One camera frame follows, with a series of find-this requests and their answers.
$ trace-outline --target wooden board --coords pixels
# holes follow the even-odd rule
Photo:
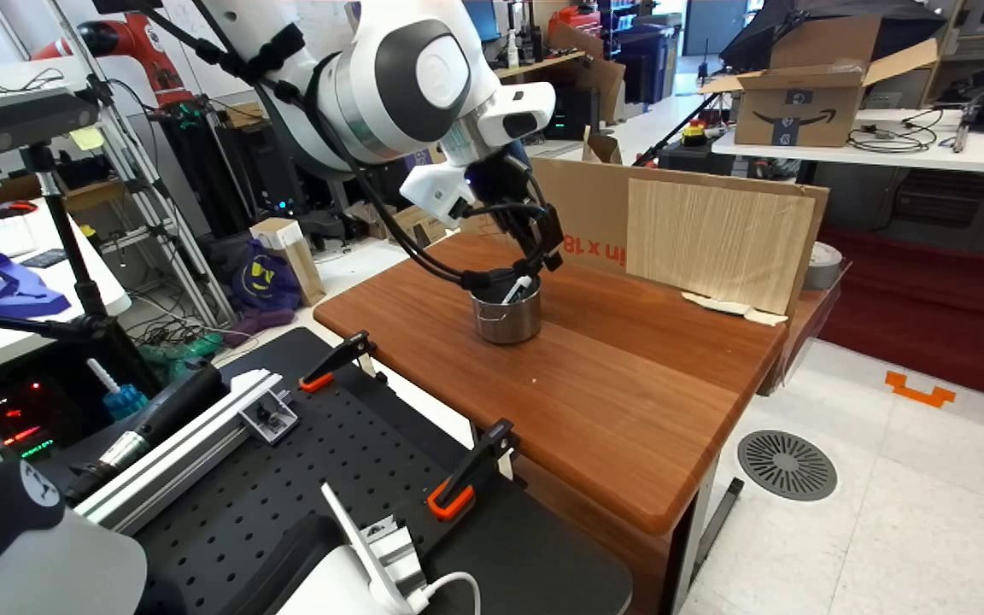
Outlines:
[[[744,180],[629,180],[624,271],[656,284],[788,315],[825,194]]]

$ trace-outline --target person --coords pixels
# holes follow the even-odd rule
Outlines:
[[[572,0],[568,6],[562,6],[549,17],[549,30],[555,28],[572,28],[572,30],[585,30],[585,36],[599,37],[601,36],[601,11],[595,6],[595,0]]]

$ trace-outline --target desk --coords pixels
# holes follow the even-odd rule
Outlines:
[[[484,271],[509,263],[515,246],[481,230],[434,255]],[[326,300],[319,323],[342,335],[366,328],[385,365],[480,426],[514,422],[534,466],[660,541],[709,487],[787,340],[787,328],[711,315],[671,287],[577,263],[542,280],[542,332],[520,350],[480,343],[468,296],[414,263]]]
[[[121,280],[114,278],[114,271],[107,268],[107,260],[88,246],[88,238],[77,230],[80,246],[83,246],[83,260],[88,268],[88,278],[96,280],[96,287],[103,292],[107,311],[111,315],[122,315],[129,308],[128,292],[121,287]],[[45,209],[45,203],[38,203],[38,213],[30,216],[16,216],[16,219],[0,219],[0,252],[6,255],[29,255],[29,252],[41,252],[41,249],[57,249],[57,234],[50,225],[50,216]],[[54,315],[54,323],[72,323],[83,315],[80,296],[77,296],[77,272],[72,268],[62,260],[48,271],[41,271],[45,284],[57,294],[65,294],[72,300],[69,311]],[[36,350],[50,344],[41,335],[29,335],[29,332],[6,332],[0,328],[0,365],[14,361]]]
[[[901,121],[917,118],[917,110],[894,110],[894,114],[861,114],[858,122],[869,121]],[[956,129],[956,121],[935,122],[941,138],[949,138]],[[949,146],[929,146],[924,153],[872,153],[849,146],[757,146],[757,143],[735,143],[735,129],[729,129],[716,153],[726,156],[788,156],[788,161],[819,161],[819,165],[866,165],[866,169],[924,169],[924,172],[970,172],[984,175],[984,135],[970,135],[968,146],[955,153]]]

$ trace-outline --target orange clamp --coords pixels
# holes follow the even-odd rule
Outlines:
[[[917,400],[917,403],[925,403],[925,406],[935,406],[935,411],[943,411],[947,403],[956,400],[956,392],[943,390],[943,385],[932,385],[929,392],[908,390],[907,374],[888,374],[886,384],[894,390],[894,397],[907,397],[907,400]]]
[[[438,496],[448,488],[448,481],[442,481],[424,503],[430,508],[434,521],[450,524],[459,521],[476,498],[480,491],[473,487],[466,487],[448,506],[438,503]]]
[[[335,376],[322,374],[319,380],[299,380],[299,390],[312,397],[312,392],[328,390],[333,384],[335,384]]]

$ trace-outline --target red floor mat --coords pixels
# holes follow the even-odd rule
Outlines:
[[[826,234],[850,272],[825,340],[984,390],[984,260]]]

